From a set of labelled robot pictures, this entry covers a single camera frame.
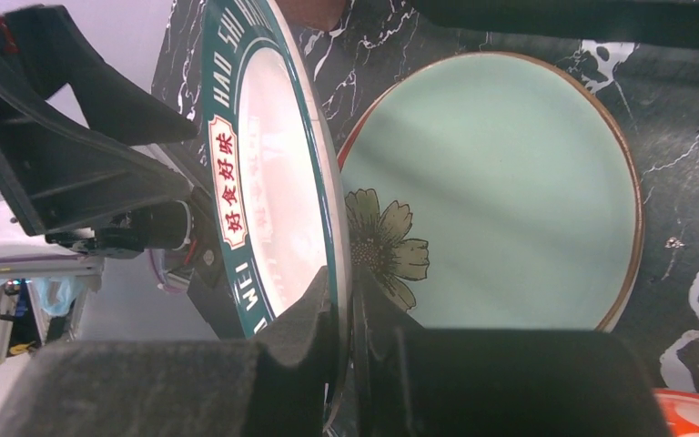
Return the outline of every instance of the olive green flower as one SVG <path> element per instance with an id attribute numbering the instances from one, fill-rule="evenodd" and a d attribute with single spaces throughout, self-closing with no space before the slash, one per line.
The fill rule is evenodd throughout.
<path id="1" fill-rule="evenodd" d="M 401 279 L 426 279 L 430 260 L 427 241 L 405 239 L 413 218 L 409 205 L 395 200 L 380 214 L 374 189 L 350 192 L 345 202 L 352 265 L 368 267 L 387 296 L 402 309 L 416 307 L 414 294 Z"/>

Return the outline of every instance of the plate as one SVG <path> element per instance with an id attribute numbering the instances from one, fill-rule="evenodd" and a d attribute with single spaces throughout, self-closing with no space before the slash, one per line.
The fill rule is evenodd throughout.
<path id="1" fill-rule="evenodd" d="M 699 394 L 656 390 L 655 399 L 675 436 L 699 436 Z"/>
<path id="2" fill-rule="evenodd" d="M 352 262 L 425 327 L 609 330 L 642 254 L 625 139 L 577 81 L 456 56 L 382 95 L 339 152 Z"/>
<path id="3" fill-rule="evenodd" d="M 243 331 L 265 329 L 329 269 L 348 365 L 349 234 L 339 168 L 298 47 L 274 2 L 208 0 L 202 40 L 206 154 L 218 234 Z"/>

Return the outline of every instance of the marble table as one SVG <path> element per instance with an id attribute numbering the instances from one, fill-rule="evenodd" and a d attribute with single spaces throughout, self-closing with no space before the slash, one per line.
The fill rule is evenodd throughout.
<path id="1" fill-rule="evenodd" d="M 174 3 L 152 88 L 195 120 L 205 1 Z M 582 81 L 628 139 L 646 212 L 639 276 L 614 333 L 657 387 L 699 392 L 699 51 L 445 29 L 404 0 L 349 0 L 335 30 L 291 30 L 336 147 L 389 86 L 460 53 L 522 53 Z M 163 147 L 196 182 L 211 184 L 201 138 Z M 336 433 L 352 434 L 351 413 L 341 415 Z"/>

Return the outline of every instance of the screw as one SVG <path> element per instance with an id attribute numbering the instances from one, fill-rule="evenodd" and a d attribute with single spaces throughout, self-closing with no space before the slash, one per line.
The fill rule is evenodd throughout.
<path id="1" fill-rule="evenodd" d="M 208 249 L 205 251 L 205 254 L 202 255 L 202 260 L 205 261 L 205 264 L 208 264 L 209 266 L 213 264 L 213 261 L 216 260 L 216 255 L 213 254 L 213 251 Z"/>

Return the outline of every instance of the black plastic bracket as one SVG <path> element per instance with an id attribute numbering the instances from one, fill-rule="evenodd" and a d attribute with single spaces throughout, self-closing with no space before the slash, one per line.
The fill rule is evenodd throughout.
<path id="1" fill-rule="evenodd" d="M 251 340 L 52 343 L 6 398 L 0 437 L 319 436 L 334 334 L 323 268 Z"/>
<path id="2" fill-rule="evenodd" d="M 145 249 L 183 248 L 193 221 L 187 202 L 171 201 L 116 215 L 105 226 L 46 234 L 45 239 L 87 256 L 132 259 Z"/>
<path id="3" fill-rule="evenodd" d="M 13 316 L 11 314 L 0 314 L 0 320 L 16 322 L 17 316 Z"/>
<path id="4" fill-rule="evenodd" d="M 411 0 L 435 25 L 699 50 L 699 2 L 680 0 Z"/>
<path id="5" fill-rule="evenodd" d="M 366 270 L 353 302 L 359 436 L 668 436 L 638 361 L 592 331 L 426 330 Z"/>
<path id="6" fill-rule="evenodd" d="M 46 103 L 65 84 L 89 129 Z M 0 17 L 0 191 L 27 235 L 188 197 L 181 175 L 128 146 L 197 134 L 106 64 L 64 7 Z"/>
<path id="7" fill-rule="evenodd" d="M 213 289 L 220 280 L 228 280 L 218 238 L 216 208 L 210 195 L 197 187 L 192 190 L 188 204 L 194 211 L 192 239 L 197 242 L 190 264 L 194 266 L 194 272 L 202 282 Z"/>

